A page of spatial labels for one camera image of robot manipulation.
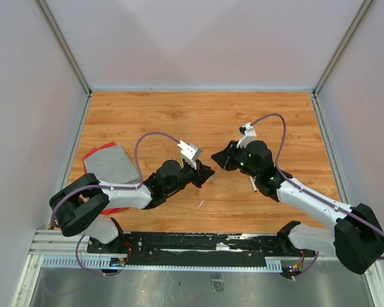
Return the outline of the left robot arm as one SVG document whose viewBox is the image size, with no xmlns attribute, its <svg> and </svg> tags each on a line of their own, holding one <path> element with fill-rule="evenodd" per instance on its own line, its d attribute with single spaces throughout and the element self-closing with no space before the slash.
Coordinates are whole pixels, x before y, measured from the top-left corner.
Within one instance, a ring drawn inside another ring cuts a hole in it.
<svg viewBox="0 0 384 307">
<path fill-rule="evenodd" d="M 124 237 L 118 225 L 102 215 L 104 210 L 154 209 L 188 184 L 202 188 L 214 174 L 215 171 L 200 160 L 196 160 L 194 166 L 167 160 L 140 187 L 100 181 L 93 173 L 87 173 L 49 200 L 52 223 L 65 237 L 89 236 L 110 253 L 117 253 L 124 246 Z"/>
</svg>

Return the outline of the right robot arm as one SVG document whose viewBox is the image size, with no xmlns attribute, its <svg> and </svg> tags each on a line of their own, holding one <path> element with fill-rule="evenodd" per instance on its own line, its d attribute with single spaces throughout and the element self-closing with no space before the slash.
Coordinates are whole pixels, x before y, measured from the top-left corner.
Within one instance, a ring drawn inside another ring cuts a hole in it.
<svg viewBox="0 0 384 307">
<path fill-rule="evenodd" d="M 231 141 L 211 158 L 226 171 L 238 169 L 252 177 L 264 196 L 295 207 L 323 224 L 323 228 L 298 221 L 287 224 L 277 240 L 281 254 L 291 256 L 299 249 L 324 253 L 356 274 L 363 274 L 384 254 L 382 227 L 372 208 L 335 201 L 305 186 L 275 165 L 265 142 L 252 141 L 240 148 L 237 141 Z"/>
</svg>

